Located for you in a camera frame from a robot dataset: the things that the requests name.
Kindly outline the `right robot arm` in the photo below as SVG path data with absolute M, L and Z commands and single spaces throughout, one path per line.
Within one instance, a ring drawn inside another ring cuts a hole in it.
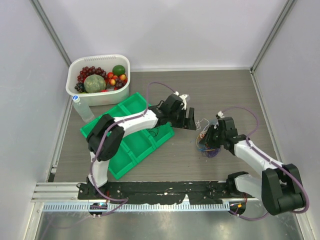
M 218 118 L 217 124 L 211 124 L 200 137 L 199 144 L 209 151 L 224 148 L 259 174 L 260 178 L 245 172 L 229 175 L 225 190 L 230 197 L 247 193 L 261 200 L 266 211 L 273 216 L 308 210 L 309 198 L 298 168 L 273 159 L 246 135 L 239 134 L 232 117 Z

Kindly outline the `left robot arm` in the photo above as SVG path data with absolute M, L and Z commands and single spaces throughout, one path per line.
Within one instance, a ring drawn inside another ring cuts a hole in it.
M 103 115 L 86 137 L 91 156 L 88 181 L 89 194 L 100 200 L 107 192 L 107 170 L 109 162 L 121 145 L 123 138 L 136 132 L 153 129 L 167 123 L 173 128 L 197 129 L 193 107 L 187 108 L 189 95 L 172 93 L 158 105 L 147 106 L 145 110 L 122 117 Z

